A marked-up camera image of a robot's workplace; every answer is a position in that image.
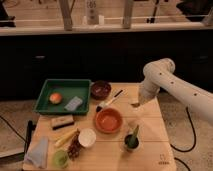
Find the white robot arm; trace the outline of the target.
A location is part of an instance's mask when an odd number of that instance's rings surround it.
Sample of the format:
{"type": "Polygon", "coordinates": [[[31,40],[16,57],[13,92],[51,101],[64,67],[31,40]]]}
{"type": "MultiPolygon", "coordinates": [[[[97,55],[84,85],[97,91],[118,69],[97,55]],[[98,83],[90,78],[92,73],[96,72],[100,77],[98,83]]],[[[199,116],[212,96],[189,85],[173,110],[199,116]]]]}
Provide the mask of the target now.
{"type": "Polygon", "coordinates": [[[176,77],[174,71],[175,63],[170,58],[147,63],[143,68],[144,80],[139,84],[139,104],[154,99],[163,88],[213,125],[213,93],[176,77]]]}

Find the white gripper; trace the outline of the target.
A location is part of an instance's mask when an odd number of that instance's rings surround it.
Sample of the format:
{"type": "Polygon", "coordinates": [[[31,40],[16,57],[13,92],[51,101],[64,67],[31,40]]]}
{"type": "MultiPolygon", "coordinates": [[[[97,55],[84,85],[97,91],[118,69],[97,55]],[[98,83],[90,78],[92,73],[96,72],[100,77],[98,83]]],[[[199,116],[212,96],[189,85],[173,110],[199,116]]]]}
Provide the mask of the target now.
{"type": "Polygon", "coordinates": [[[153,100],[159,93],[160,87],[150,81],[142,81],[139,84],[138,102],[144,105],[153,100]]]}

